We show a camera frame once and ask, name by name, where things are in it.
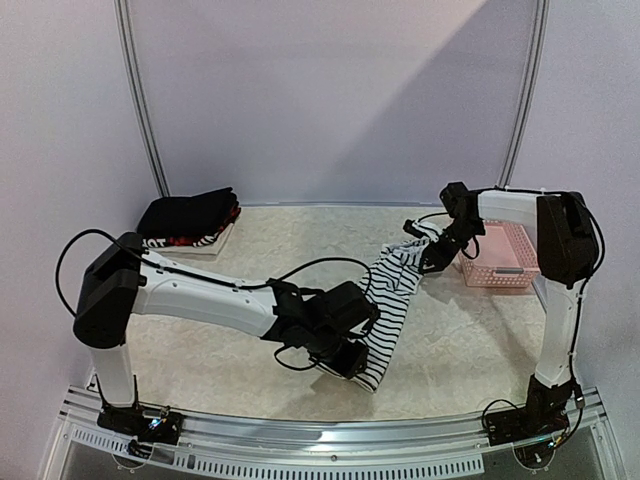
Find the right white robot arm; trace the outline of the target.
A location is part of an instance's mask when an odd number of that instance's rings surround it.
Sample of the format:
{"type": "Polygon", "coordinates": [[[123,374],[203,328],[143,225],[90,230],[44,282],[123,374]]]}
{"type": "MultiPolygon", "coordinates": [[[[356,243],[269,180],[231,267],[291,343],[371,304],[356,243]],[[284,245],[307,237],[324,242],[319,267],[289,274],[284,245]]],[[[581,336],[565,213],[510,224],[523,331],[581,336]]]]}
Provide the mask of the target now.
{"type": "Polygon", "coordinates": [[[458,252],[485,233],[486,221],[533,228],[546,290],[546,325],[533,377],[549,391],[576,383],[573,359],[587,284],[604,260],[605,244],[582,195],[492,187],[470,190],[448,184],[440,200],[452,222],[423,250],[419,272],[445,270],[458,252]]]}

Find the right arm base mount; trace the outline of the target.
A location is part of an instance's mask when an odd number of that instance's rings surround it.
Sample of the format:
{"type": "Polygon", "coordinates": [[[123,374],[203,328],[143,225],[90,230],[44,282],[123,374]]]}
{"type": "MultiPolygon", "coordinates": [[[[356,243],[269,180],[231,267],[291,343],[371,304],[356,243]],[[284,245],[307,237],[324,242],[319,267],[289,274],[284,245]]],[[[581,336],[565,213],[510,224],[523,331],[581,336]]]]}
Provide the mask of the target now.
{"type": "Polygon", "coordinates": [[[494,400],[482,411],[481,424],[491,446],[560,433],[548,445],[557,449],[577,430],[584,407],[583,390],[576,381],[546,387],[531,378],[522,407],[505,399],[494,400]]]}

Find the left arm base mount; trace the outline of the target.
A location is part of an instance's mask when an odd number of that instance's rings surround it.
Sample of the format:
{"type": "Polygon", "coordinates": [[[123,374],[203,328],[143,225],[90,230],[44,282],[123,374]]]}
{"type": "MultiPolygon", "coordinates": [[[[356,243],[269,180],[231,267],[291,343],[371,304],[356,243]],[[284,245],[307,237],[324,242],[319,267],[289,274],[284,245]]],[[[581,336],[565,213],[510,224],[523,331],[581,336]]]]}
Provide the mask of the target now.
{"type": "Polygon", "coordinates": [[[97,419],[103,429],[135,437],[138,442],[177,445],[185,416],[162,409],[156,417],[146,417],[139,403],[130,407],[114,407],[104,403],[97,419]]]}

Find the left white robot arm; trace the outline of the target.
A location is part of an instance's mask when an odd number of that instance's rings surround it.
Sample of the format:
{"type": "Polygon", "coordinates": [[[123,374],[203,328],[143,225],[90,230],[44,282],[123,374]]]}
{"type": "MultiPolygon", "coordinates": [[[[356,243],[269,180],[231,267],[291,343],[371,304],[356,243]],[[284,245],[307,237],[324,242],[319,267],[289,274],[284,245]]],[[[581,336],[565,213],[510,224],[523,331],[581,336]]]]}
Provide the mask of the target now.
{"type": "Polygon", "coordinates": [[[379,318],[367,289],[345,281],[329,290],[286,276],[254,283],[178,264],[127,232],[85,270],[73,332],[90,350],[111,419],[128,434],[148,426],[127,346],[132,315],[161,315],[230,328],[281,349],[302,348],[312,365],[351,379],[366,366],[364,335],[379,318]]]}

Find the black white striped garment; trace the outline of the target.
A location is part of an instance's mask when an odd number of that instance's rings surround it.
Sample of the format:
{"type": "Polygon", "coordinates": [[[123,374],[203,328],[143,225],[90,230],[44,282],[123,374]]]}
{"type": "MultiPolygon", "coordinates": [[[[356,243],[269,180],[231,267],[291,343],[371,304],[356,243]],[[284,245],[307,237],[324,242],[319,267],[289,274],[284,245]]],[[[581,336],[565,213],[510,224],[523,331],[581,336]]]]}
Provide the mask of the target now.
{"type": "Polygon", "coordinates": [[[369,393],[378,390],[400,338],[412,296],[417,293],[423,274],[419,264],[424,249],[435,240],[429,234],[396,244],[386,244],[370,265],[370,272],[358,282],[365,297],[376,304],[380,316],[369,330],[358,332],[368,347],[366,367],[352,379],[369,393]]]}

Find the black t-shirt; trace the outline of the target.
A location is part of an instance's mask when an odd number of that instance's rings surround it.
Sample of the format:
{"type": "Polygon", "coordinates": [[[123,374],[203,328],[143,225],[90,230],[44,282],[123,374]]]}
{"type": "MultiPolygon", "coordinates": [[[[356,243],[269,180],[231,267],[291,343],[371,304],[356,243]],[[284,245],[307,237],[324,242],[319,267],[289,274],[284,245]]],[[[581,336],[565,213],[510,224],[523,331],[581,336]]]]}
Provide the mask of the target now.
{"type": "Polygon", "coordinates": [[[231,187],[195,196],[171,196],[154,200],[136,228],[144,238],[204,237],[233,223],[241,207],[231,187]]]}

